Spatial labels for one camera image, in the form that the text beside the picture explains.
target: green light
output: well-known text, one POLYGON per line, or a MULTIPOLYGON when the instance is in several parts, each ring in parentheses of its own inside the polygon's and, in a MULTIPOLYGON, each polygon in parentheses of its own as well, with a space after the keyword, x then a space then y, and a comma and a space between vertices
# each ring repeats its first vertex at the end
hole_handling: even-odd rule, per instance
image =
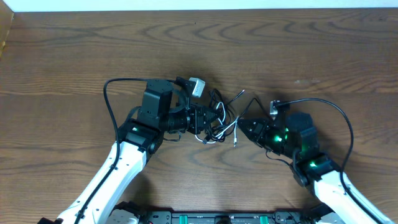
POLYGON ((274 139, 275 141, 282 141, 282 138, 281 137, 279 137, 279 136, 275 136, 275 139, 274 139))

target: wooden table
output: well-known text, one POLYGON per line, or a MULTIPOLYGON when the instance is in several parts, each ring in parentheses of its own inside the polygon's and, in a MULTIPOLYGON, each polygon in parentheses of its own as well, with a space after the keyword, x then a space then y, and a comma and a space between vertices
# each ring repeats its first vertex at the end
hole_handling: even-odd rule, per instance
MULTIPOLYGON (((114 77, 199 77, 242 112, 257 95, 319 97, 356 135, 347 173, 398 221, 398 9, 18 13, 0 62, 0 222, 56 218, 104 162, 114 131, 102 95, 114 77)), ((121 124, 145 84, 111 84, 121 124)), ((341 162, 349 132, 320 103, 323 150, 341 162)), ((250 117, 262 116, 253 106, 250 117)), ((238 133, 206 145, 165 142, 122 200, 174 210, 309 208, 318 202, 288 167, 238 133)))

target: white background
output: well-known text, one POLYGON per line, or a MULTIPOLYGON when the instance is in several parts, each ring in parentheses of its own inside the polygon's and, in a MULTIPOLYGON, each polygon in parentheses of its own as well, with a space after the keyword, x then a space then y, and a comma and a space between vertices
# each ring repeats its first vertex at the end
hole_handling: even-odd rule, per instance
POLYGON ((4 0, 14 12, 398 7, 398 0, 4 0))

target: bundle of cables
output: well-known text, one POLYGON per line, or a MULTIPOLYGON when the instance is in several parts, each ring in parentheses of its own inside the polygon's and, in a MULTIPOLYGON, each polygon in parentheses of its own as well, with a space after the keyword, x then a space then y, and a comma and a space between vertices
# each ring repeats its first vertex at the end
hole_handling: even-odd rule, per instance
POLYGON ((236 137, 236 123, 239 119, 239 116, 235 116, 233 110, 230 107, 230 104, 238 99, 243 93, 244 90, 242 90, 232 100, 226 103, 220 91, 218 91, 217 89, 211 90, 209 92, 209 108, 220 110, 221 117, 218 118, 219 124, 211 124, 208 128, 206 128, 206 137, 203 140, 200 139, 197 135, 195 137, 203 144, 214 144, 216 142, 224 142, 226 137, 234 134, 234 146, 236 146, 236 143, 238 141, 236 137))

